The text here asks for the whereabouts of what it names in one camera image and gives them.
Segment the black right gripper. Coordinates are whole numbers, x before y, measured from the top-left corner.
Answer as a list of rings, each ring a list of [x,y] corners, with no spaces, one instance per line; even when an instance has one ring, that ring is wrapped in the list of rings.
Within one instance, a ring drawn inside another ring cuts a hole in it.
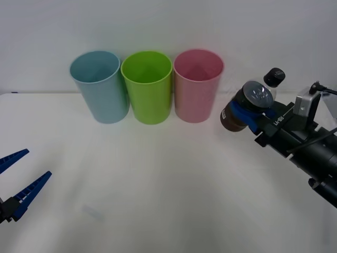
[[[317,103],[311,106],[308,117],[295,114],[294,103],[274,103],[263,114],[243,109],[235,101],[229,107],[234,123],[248,126],[259,145],[269,145],[286,158],[292,155],[293,160],[320,159],[320,131],[314,122]]]

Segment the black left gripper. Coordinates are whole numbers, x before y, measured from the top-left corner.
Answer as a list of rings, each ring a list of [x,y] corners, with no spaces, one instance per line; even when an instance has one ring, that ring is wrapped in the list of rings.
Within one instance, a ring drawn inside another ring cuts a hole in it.
[[[6,171],[19,159],[29,153],[28,149],[24,149],[8,156],[0,158],[0,173]],[[41,189],[44,187],[48,179],[51,177],[50,171],[43,174],[29,186],[17,193],[15,196],[8,198],[6,201],[1,200],[0,203],[0,223],[7,220],[18,221],[27,211],[28,206],[32,203]]]

